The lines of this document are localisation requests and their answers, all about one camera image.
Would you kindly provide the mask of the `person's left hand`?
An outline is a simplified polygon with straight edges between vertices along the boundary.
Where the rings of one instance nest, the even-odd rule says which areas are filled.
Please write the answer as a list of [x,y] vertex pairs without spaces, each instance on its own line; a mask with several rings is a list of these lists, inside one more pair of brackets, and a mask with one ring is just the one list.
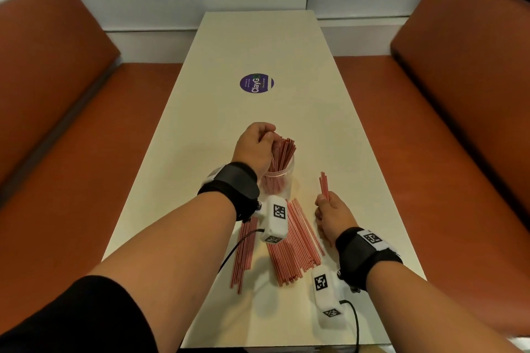
[[256,122],[243,132],[235,145],[232,162],[240,162],[248,165],[254,170],[258,180],[268,171],[272,160],[272,150],[278,143],[280,136],[277,134],[277,142],[273,147],[260,147],[256,145]]

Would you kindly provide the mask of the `person's right hand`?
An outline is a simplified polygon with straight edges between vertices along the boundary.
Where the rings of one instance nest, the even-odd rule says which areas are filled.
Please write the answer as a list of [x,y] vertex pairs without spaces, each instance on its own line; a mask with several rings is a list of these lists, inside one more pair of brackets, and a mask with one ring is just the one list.
[[347,229],[349,228],[357,228],[358,223],[348,208],[348,206],[332,191],[329,191],[330,195],[330,202],[333,207],[332,214],[331,214],[331,222],[332,222],[332,229],[333,229],[333,236],[334,236],[334,245],[337,240],[337,238]]

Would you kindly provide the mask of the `few thin red straws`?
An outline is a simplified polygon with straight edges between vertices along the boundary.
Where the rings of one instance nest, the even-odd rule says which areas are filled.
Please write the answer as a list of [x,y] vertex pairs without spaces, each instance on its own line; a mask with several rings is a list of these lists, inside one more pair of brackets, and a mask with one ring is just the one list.
[[319,232],[321,233],[322,238],[326,243],[328,243],[329,247],[334,247],[334,236],[333,236],[333,229],[332,229],[332,222],[331,222],[331,214],[332,212],[332,205],[330,202],[330,195],[328,190],[328,181],[327,176],[322,171],[321,176],[319,177],[320,186],[321,186],[321,194],[323,198],[325,199],[323,208],[320,206],[317,207],[317,210],[315,211],[315,217],[317,221],[317,225],[319,228]]

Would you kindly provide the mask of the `bundle of red straws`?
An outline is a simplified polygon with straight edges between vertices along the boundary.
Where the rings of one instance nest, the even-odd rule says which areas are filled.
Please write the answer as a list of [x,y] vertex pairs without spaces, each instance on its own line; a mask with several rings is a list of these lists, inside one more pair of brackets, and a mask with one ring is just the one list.
[[272,150],[272,157],[275,158],[279,169],[282,169],[283,164],[288,163],[290,157],[295,155],[296,144],[291,138],[281,138],[278,146]]

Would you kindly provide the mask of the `person's left forearm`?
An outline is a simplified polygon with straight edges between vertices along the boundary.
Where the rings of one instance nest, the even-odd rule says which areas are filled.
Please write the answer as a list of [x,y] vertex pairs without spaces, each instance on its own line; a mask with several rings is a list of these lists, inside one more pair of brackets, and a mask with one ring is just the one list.
[[215,282],[236,222],[220,192],[206,192],[143,229],[89,274],[122,286],[160,353],[176,353]]

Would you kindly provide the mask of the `person's right forearm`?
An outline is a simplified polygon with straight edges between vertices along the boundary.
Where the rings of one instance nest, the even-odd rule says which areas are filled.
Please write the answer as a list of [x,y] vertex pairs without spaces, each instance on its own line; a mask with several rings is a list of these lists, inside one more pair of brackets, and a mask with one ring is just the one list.
[[396,353],[520,353],[401,263],[376,263],[366,288]]

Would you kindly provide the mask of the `clear plastic jar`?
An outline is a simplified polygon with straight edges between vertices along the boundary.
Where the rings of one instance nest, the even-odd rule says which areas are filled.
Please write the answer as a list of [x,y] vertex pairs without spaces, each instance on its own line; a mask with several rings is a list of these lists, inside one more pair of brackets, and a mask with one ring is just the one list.
[[258,183],[261,198],[275,195],[289,201],[294,178],[294,167],[294,155],[290,157],[288,163],[283,164],[282,169],[279,169],[273,157],[268,171]]

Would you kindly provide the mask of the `round purple sticker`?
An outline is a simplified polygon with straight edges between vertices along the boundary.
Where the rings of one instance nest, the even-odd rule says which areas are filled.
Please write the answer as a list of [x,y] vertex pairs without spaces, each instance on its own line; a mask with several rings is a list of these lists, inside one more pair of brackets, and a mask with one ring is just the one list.
[[253,73],[242,77],[240,88],[252,94],[261,94],[272,90],[275,80],[263,73]]

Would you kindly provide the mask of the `pile of red straws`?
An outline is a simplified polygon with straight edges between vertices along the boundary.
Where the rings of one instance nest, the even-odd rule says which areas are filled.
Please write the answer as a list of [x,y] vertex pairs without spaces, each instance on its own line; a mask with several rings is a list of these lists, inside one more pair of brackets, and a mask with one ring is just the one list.
[[288,202],[288,235],[277,244],[267,244],[274,274],[280,287],[300,280],[322,263],[325,250],[297,198]]
[[242,223],[239,229],[230,280],[230,288],[235,288],[237,294],[242,292],[245,271],[251,268],[258,225],[259,219],[256,216],[252,216],[248,222]]

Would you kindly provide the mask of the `white marker tag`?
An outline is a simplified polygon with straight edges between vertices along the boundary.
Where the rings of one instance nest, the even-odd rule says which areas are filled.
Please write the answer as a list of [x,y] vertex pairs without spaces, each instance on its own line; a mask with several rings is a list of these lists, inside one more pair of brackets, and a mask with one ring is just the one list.
[[376,233],[372,232],[369,229],[363,229],[361,231],[357,232],[358,236],[363,240],[363,243],[366,244],[366,246],[370,246],[375,251],[384,251],[384,250],[390,250],[393,253],[397,254],[397,250],[391,246],[388,242],[383,240],[380,236],[378,236]]

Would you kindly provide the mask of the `orange padded bench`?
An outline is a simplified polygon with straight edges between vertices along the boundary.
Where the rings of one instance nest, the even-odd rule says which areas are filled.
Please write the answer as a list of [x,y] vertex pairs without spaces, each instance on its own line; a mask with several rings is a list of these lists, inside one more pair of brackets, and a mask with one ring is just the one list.
[[530,336],[530,3],[421,0],[345,81],[429,282]]
[[81,0],[0,3],[0,334],[101,262],[182,63],[121,63]]

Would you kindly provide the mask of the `black shirt sleeve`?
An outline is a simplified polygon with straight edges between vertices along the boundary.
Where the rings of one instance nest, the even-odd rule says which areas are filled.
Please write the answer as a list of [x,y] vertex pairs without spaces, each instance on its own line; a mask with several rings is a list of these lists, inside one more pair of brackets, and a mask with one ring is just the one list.
[[137,303],[115,281],[84,276],[0,335],[0,353],[158,353]]

